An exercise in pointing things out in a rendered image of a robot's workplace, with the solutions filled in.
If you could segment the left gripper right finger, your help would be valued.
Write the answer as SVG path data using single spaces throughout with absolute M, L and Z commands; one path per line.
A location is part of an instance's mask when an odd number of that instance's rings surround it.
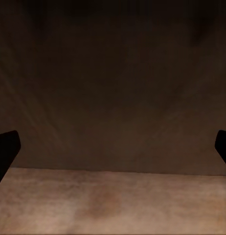
M 216 137 L 215 148 L 226 163 L 226 131 L 220 130 Z

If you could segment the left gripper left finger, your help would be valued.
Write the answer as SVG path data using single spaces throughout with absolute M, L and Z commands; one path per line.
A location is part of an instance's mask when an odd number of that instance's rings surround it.
M 21 149 L 17 131 L 0 134 L 0 182 Z

